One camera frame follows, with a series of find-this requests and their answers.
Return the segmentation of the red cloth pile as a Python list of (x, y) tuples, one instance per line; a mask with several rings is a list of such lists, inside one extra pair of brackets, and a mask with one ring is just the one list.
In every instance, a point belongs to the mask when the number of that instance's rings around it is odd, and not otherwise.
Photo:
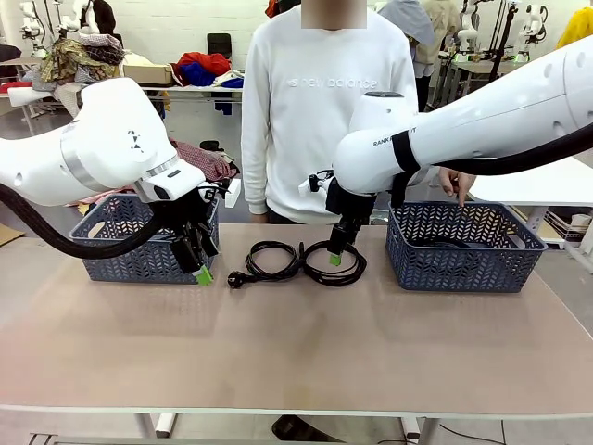
[(223, 54), (204, 54), (200, 52), (184, 53), (181, 58), (176, 63), (172, 63), (171, 66), (174, 70), (179, 71), (181, 66), (191, 65), (193, 63), (198, 63), (203, 69), (214, 74), (216, 77), (225, 74), (232, 68), (230, 60)]

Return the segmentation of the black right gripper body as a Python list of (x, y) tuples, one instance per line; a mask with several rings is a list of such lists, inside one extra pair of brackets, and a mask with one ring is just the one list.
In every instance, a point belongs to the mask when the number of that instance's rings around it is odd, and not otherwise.
[(357, 233), (361, 226), (370, 221), (376, 194), (357, 195), (348, 192), (333, 178), (327, 188), (325, 208), (340, 217), (342, 224), (349, 232)]

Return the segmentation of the red checked cloth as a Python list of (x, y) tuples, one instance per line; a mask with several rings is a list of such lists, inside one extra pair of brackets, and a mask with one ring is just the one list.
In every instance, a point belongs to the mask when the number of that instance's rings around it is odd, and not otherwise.
[(208, 151), (185, 142), (174, 143), (181, 159), (200, 169), (210, 182), (234, 178), (238, 167), (224, 152)]

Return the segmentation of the black office chair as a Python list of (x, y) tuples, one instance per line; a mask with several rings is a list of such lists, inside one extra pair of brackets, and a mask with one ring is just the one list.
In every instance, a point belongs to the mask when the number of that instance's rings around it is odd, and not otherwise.
[(210, 55), (220, 54), (231, 59), (233, 54), (232, 37), (229, 33), (213, 32), (207, 34), (207, 47)]

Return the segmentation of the white ironing board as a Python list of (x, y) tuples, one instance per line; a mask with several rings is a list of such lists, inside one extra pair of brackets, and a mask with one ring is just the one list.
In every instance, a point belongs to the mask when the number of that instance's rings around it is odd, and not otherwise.
[(62, 96), (59, 98), (55, 93), (46, 91), (37, 91), (30, 86), (12, 86), (6, 89), (6, 93), (10, 104), (13, 108), (21, 108), (23, 111), (24, 121), (34, 119), (39, 116), (39, 113), (31, 113), (31, 107), (34, 103), (41, 102), (43, 99), (52, 99), (57, 102), (60, 106), (65, 108), (67, 112), (72, 116), (76, 117), (80, 112), (79, 98), (77, 94), (66, 98)]

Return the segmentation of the person in dark jacket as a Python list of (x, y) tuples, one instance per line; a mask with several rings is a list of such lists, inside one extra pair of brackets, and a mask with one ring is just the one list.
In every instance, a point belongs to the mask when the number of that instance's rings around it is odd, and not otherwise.
[(116, 19), (111, 5), (106, 0), (94, 0), (93, 10), (98, 30), (102, 34), (114, 35)]

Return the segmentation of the person in white sweatshirt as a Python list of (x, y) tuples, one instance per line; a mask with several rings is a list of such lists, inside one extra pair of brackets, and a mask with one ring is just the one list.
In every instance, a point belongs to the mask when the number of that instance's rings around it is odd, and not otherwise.
[(410, 43), (367, 0), (301, 0), (254, 32), (246, 58), (243, 136), (264, 139), (268, 223), (335, 223), (299, 185), (330, 168), (367, 92), (418, 108)]

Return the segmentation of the black tripod stand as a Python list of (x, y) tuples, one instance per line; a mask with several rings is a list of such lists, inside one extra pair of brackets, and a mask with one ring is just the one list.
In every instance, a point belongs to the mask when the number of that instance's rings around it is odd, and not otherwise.
[(493, 61), (499, 49), (505, 48), (514, 16), (518, 12), (519, 0), (499, 0), (498, 13), (492, 31), (490, 44), (483, 51), (483, 60)]

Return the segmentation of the beige flat box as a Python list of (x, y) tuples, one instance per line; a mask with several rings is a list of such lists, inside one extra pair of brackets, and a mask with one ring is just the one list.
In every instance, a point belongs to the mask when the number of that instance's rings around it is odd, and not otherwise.
[(123, 65), (120, 73), (141, 86), (170, 87), (175, 84), (172, 68), (166, 65)]

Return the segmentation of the white clothes table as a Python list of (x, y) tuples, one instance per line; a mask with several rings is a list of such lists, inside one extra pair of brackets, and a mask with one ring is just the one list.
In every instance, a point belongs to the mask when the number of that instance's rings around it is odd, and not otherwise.
[(212, 103), (216, 111), (230, 116), (231, 104), (241, 104), (243, 90), (241, 88), (225, 88), (221, 86), (142, 86), (159, 117), (165, 120), (171, 111), (173, 102)]

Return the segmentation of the person's left hand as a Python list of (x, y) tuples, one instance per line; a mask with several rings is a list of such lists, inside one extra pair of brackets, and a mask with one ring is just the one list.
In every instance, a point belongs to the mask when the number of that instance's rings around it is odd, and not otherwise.
[(441, 187), (446, 195), (455, 197), (459, 206), (463, 207), (476, 180), (476, 176), (440, 167), (438, 177)]

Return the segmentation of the black cable round plug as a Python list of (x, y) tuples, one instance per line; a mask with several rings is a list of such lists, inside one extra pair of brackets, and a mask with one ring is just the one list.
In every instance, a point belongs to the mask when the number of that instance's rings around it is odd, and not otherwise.
[[(288, 264), (278, 272), (266, 272), (256, 263), (256, 255), (267, 249), (279, 249), (290, 257)], [(294, 247), (280, 241), (259, 241), (249, 250), (245, 258), (246, 272), (233, 271), (227, 277), (231, 289), (239, 289), (246, 284), (258, 282), (281, 282), (295, 277), (303, 264), (301, 254)]]

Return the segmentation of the grey cloth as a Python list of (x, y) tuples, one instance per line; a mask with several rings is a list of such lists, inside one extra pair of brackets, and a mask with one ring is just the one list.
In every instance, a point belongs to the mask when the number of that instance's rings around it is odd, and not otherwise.
[(378, 14), (398, 26), (411, 47), (435, 42), (433, 23), (419, 0), (388, 0)]

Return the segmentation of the blue cloth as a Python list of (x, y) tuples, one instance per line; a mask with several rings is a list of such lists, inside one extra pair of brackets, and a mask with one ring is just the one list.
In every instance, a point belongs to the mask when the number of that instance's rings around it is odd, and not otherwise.
[(199, 63), (181, 65), (179, 67), (181, 82), (183, 86), (192, 85), (197, 87), (210, 86), (214, 83), (216, 75), (205, 70)]

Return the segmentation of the person in yellow jacket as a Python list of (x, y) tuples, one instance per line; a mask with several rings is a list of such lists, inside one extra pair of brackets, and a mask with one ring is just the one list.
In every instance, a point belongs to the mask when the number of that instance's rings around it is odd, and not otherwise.
[(590, 35), (593, 35), (593, 6), (583, 7), (571, 16), (556, 44), (556, 49), (563, 48)]

